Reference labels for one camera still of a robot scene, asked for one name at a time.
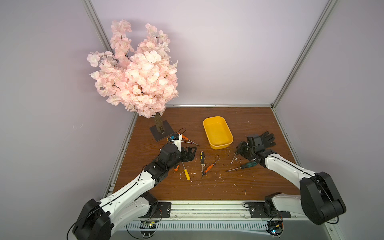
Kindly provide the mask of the black yellow grip screwdriver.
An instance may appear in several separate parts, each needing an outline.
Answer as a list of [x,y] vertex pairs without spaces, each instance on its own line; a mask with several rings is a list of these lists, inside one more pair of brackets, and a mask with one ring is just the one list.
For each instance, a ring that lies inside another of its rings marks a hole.
[[200,153],[200,159],[201,159],[201,167],[202,167],[202,175],[203,175],[204,166],[205,166],[205,153],[204,152]]

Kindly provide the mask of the orange handled screwdriver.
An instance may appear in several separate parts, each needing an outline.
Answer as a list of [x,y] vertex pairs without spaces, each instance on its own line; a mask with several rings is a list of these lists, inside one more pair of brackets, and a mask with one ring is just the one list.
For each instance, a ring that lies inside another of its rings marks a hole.
[[205,176],[205,175],[206,175],[206,174],[207,174],[213,167],[216,166],[217,161],[218,161],[218,160],[216,160],[214,163],[210,164],[208,167],[206,167],[206,168],[203,170],[203,172],[202,172],[203,176]]

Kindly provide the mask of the yellow plastic storage box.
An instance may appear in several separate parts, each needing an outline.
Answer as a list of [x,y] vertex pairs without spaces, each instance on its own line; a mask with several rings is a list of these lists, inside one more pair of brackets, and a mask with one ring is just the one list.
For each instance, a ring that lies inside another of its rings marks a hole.
[[206,118],[203,120],[209,144],[213,150],[220,150],[229,147],[234,137],[226,120],[221,116]]

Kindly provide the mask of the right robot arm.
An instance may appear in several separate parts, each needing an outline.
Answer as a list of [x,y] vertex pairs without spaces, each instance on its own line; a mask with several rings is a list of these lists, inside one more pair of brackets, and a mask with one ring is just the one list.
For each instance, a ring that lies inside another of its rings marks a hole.
[[290,212],[305,215],[312,223],[322,225],[339,219],[347,207],[332,179],[325,172],[304,169],[271,150],[275,136],[269,132],[251,135],[236,147],[236,155],[247,159],[241,169],[257,165],[271,170],[291,182],[300,191],[299,195],[275,193],[265,197],[264,211],[268,217]]

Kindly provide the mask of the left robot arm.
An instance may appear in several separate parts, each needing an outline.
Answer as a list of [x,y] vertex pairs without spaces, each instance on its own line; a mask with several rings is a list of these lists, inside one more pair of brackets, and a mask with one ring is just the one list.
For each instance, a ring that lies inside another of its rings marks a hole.
[[159,155],[144,166],[131,182],[109,197],[87,201],[69,232],[78,240],[109,240],[132,220],[153,216],[158,200],[150,194],[150,190],[163,181],[169,171],[193,161],[196,151],[196,147],[165,144]]

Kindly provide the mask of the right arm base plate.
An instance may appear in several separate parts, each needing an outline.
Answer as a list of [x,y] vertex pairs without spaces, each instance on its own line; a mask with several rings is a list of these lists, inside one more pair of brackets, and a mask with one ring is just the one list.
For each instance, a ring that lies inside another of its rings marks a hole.
[[247,202],[243,206],[248,209],[253,219],[289,219],[292,217],[289,212],[278,211],[270,202]]

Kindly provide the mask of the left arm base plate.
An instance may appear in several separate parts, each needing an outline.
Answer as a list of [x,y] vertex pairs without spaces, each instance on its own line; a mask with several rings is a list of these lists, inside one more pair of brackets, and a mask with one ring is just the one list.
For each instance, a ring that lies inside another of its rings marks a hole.
[[156,205],[152,205],[147,214],[140,217],[140,219],[168,219],[171,216],[171,210],[171,202],[158,202]]

